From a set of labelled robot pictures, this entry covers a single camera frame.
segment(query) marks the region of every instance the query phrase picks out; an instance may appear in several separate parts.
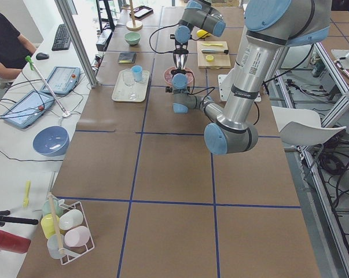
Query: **wooden stand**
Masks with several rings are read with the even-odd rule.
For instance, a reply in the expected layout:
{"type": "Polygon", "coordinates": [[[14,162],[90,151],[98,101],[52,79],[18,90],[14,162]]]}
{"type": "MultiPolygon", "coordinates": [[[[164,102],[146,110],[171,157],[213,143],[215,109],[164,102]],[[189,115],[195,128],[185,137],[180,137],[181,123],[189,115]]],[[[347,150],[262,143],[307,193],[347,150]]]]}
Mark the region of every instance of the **wooden stand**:
{"type": "Polygon", "coordinates": [[[126,26],[127,26],[127,29],[130,31],[137,31],[143,27],[143,24],[139,20],[136,20],[134,17],[132,0],[129,0],[129,5],[130,5],[130,13],[131,13],[132,20],[128,21],[126,26]]]}

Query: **red can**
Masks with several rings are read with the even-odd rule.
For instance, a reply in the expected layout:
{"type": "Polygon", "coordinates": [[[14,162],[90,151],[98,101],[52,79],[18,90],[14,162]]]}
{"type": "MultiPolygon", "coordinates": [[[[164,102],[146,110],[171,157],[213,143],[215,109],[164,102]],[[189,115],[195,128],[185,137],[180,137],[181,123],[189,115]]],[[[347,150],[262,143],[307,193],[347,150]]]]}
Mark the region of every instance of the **red can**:
{"type": "Polygon", "coordinates": [[[30,242],[30,239],[0,230],[0,250],[20,254],[26,253],[30,242]]]}

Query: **wooden cutting board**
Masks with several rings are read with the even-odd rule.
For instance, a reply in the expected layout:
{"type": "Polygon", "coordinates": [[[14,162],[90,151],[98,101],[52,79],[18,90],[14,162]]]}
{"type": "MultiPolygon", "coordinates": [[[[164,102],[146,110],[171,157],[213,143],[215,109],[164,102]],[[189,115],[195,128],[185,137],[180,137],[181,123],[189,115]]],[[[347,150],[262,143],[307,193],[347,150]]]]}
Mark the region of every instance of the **wooden cutting board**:
{"type": "Polygon", "coordinates": [[[225,41],[197,41],[197,65],[199,68],[230,68],[231,61],[229,54],[210,54],[214,56],[213,62],[207,62],[205,59],[206,55],[202,53],[202,49],[211,49],[211,50],[219,50],[223,51],[228,49],[227,42],[225,41]],[[223,46],[206,46],[202,45],[202,43],[221,43],[223,46]]]}

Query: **computer mouse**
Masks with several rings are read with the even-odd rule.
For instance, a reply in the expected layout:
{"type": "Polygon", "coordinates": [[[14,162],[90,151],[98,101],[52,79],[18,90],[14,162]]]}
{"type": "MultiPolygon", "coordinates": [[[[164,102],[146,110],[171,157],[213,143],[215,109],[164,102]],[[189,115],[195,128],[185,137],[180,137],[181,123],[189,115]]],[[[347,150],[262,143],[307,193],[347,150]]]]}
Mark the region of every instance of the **computer mouse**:
{"type": "Polygon", "coordinates": [[[37,60],[45,60],[45,59],[48,59],[49,58],[49,55],[47,53],[43,53],[43,52],[39,52],[35,58],[37,60]]]}

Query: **keyboard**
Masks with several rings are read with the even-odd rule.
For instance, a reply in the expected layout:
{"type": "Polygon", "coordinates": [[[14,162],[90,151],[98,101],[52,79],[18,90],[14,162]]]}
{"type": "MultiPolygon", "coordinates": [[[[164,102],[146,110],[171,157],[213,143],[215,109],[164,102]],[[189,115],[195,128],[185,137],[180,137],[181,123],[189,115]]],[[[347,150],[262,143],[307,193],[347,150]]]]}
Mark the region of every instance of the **keyboard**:
{"type": "Polygon", "coordinates": [[[70,35],[65,24],[60,24],[54,36],[52,51],[67,50],[70,47],[70,35]]]}

